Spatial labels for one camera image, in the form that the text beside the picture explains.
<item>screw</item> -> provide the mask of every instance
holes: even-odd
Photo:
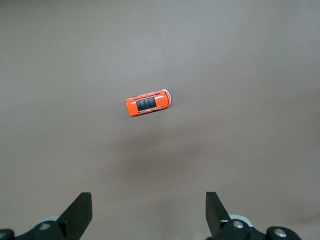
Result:
[[[274,233],[275,233],[277,236],[281,237],[281,238],[285,238],[285,237],[287,236],[287,234],[285,233],[285,231],[283,231],[283,230],[280,229],[280,228],[276,228],[276,229],[274,230]]]
[[[244,225],[240,221],[234,221],[233,226],[235,226],[237,229],[242,229]]]
[[[43,230],[47,230],[48,228],[50,228],[50,224],[48,223],[43,223],[40,227],[39,230],[43,231]]]

